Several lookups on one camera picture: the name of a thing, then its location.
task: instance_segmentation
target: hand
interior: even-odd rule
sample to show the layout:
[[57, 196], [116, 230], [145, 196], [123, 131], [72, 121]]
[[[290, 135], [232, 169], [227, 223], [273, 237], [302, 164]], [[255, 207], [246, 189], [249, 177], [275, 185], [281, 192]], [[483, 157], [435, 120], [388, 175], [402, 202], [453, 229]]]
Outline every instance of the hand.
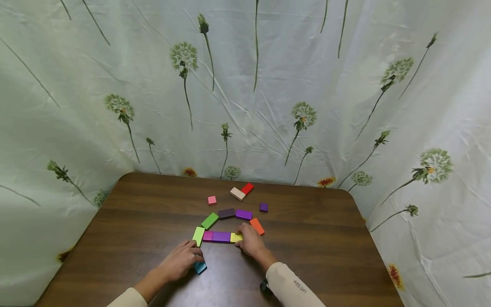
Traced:
[[254, 258], [267, 272], [270, 266], [278, 262], [273, 254], [264, 245], [259, 233], [247, 223], [242, 223], [237, 228], [237, 233], [241, 233], [244, 240], [237, 241], [235, 246], [240, 247], [247, 255]]

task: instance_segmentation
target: white sleeve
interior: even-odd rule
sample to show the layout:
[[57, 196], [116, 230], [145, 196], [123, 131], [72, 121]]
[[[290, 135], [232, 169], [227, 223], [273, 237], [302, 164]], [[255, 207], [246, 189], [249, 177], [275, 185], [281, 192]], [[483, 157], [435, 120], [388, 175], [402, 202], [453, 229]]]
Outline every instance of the white sleeve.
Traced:
[[268, 288], [285, 307], [326, 307], [284, 263], [270, 266], [266, 279]]
[[147, 307], [147, 302], [138, 291], [129, 288], [112, 301], [108, 307]]

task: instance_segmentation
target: dark purple block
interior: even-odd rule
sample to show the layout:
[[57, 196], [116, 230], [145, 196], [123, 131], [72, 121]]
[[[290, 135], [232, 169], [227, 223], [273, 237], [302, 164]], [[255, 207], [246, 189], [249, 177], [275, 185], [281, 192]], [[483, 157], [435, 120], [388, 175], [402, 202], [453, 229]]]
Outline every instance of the dark purple block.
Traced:
[[220, 220], [233, 218], [234, 216], [235, 216], [235, 209], [234, 208], [218, 211], [218, 217], [220, 218]]
[[238, 219], [250, 221], [250, 220], [252, 220], [252, 212], [237, 209], [237, 211], [235, 212], [235, 217]]
[[267, 212], [268, 211], [268, 204], [265, 204], [265, 203], [260, 203], [259, 204], [259, 211], [261, 212]]
[[212, 242], [230, 243], [230, 232], [213, 232]]

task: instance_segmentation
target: floral curtain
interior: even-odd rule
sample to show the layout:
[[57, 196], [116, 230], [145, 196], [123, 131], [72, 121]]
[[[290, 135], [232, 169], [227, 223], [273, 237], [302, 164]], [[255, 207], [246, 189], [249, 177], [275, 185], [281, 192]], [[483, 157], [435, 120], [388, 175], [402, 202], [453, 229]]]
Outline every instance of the floral curtain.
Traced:
[[0, 306], [140, 171], [338, 188], [406, 306], [487, 306], [487, 0], [0, 6]]

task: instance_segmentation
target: green block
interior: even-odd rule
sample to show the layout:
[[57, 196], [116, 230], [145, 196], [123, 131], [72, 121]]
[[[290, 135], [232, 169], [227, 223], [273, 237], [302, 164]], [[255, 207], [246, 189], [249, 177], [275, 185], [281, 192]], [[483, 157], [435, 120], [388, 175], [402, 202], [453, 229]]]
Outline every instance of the green block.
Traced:
[[201, 241], [203, 241], [203, 235], [204, 234], [205, 234], [204, 228], [196, 227], [196, 230], [194, 231], [194, 236], [192, 237], [192, 239], [196, 241], [196, 245], [198, 245], [198, 247], [201, 246]]
[[201, 226], [205, 227], [206, 230], [210, 229], [218, 221], [218, 215], [212, 212], [206, 220], [201, 223]]

